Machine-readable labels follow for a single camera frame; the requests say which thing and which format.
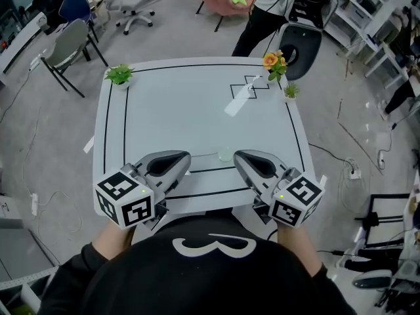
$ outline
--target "small green plant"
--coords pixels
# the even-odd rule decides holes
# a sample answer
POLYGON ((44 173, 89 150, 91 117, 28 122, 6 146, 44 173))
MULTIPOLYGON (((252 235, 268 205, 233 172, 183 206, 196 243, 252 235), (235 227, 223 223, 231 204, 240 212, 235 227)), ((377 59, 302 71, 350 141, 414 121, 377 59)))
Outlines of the small green plant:
POLYGON ((110 71, 106 73, 105 79, 111 79, 111 82, 120 85, 129 80, 133 76, 131 73, 134 69, 130 69, 126 64, 120 64, 115 68, 111 68, 110 71))
POLYGON ((296 95, 299 93, 299 88, 294 83, 289 83, 289 85, 284 89, 284 94, 286 97, 295 99, 296 95))

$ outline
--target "person's hand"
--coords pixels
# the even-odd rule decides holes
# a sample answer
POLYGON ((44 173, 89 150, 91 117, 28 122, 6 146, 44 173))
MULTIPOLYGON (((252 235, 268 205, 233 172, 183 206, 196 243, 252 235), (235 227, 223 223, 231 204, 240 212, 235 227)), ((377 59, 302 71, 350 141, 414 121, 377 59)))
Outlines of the person's hand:
POLYGON ((299 258, 310 276, 315 276, 322 267, 322 262, 310 241, 304 226, 291 228, 282 223, 277 223, 278 243, 292 251, 299 258))
POLYGON ((130 247, 135 230, 135 227, 122 230, 109 220, 92 245, 103 257, 111 260, 130 247))

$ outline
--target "blue chair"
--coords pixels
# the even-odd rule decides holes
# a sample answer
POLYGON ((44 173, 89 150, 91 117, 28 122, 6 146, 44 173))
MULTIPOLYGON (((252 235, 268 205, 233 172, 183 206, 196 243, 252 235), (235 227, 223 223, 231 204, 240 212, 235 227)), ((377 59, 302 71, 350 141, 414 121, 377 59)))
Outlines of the blue chair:
POLYGON ((78 18, 84 21, 92 31, 96 42, 99 42, 93 29, 92 12, 87 0, 64 0, 58 13, 67 20, 68 24, 71 24, 78 18))

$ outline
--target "white logo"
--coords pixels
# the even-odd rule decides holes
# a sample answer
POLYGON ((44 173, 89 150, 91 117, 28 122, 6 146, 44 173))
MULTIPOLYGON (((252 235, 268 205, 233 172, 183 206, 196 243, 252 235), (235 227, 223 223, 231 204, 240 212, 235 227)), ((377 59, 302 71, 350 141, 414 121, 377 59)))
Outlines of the white logo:
POLYGON ((228 255, 232 258, 244 258, 247 255, 251 254, 252 251, 257 246, 257 242, 253 239, 242 238, 242 237, 235 237, 235 236, 226 236, 224 234, 209 234, 209 236, 216 236, 216 237, 225 237, 225 238, 232 238, 232 239, 239 239, 244 240, 247 242, 247 245, 243 249, 232 249, 226 245, 215 241, 209 245, 197 248, 186 247, 182 243, 185 238, 177 238, 172 241, 173 247, 185 257, 200 257, 202 255, 206 255, 215 249, 221 250, 225 255, 228 255))

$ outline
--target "tape on floor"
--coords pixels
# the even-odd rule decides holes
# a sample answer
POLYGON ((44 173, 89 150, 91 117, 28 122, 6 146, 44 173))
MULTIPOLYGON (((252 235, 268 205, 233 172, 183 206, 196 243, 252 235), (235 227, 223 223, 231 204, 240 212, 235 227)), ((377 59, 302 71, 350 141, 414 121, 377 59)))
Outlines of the tape on floor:
POLYGON ((89 142, 86 144, 86 146, 84 147, 84 149, 83 149, 83 151, 86 153, 86 154, 88 154, 89 153, 89 151, 92 149, 92 147, 93 147, 93 140, 94 140, 94 137, 95 136, 92 136, 92 138, 89 140, 89 142))

